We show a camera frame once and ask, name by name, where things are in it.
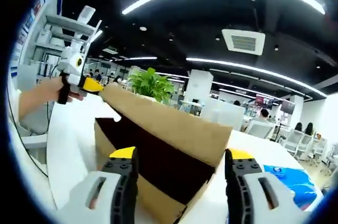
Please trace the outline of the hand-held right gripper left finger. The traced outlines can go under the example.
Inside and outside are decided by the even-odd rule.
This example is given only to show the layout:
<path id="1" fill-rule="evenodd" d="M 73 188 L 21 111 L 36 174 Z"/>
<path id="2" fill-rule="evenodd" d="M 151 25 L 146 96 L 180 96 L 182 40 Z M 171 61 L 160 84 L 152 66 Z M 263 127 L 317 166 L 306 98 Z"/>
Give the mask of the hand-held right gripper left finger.
<path id="1" fill-rule="evenodd" d="M 136 147 L 109 155 L 101 171 L 90 172 L 57 211 L 59 223 L 134 223 L 138 194 Z"/>

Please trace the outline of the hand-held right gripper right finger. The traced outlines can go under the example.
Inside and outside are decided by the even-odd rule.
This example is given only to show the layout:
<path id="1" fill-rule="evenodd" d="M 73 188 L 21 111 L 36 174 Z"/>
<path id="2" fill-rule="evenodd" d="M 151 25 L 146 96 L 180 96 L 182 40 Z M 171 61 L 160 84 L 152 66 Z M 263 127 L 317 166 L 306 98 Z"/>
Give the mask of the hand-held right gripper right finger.
<path id="1" fill-rule="evenodd" d="M 304 212 L 291 190 L 276 176 L 263 172 L 250 154 L 226 149 L 224 172 L 227 223 L 302 223 Z"/>

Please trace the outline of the person's left hand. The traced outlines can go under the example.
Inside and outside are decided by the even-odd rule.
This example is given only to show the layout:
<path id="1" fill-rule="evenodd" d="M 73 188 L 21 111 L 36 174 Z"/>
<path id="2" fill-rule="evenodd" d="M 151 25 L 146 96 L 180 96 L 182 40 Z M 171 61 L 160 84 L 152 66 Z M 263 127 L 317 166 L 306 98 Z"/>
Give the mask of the person's left hand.
<path id="1" fill-rule="evenodd" d="M 64 87 L 62 77 L 55 77 L 53 78 L 52 82 L 53 82 L 53 94 L 51 95 L 51 100 L 58 102 L 61 89 Z M 84 96 L 80 95 L 79 93 L 74 93 L 70 91 L 67 95 L 67 102 L 73 102 L 75 99 L 83 101 Z"/>

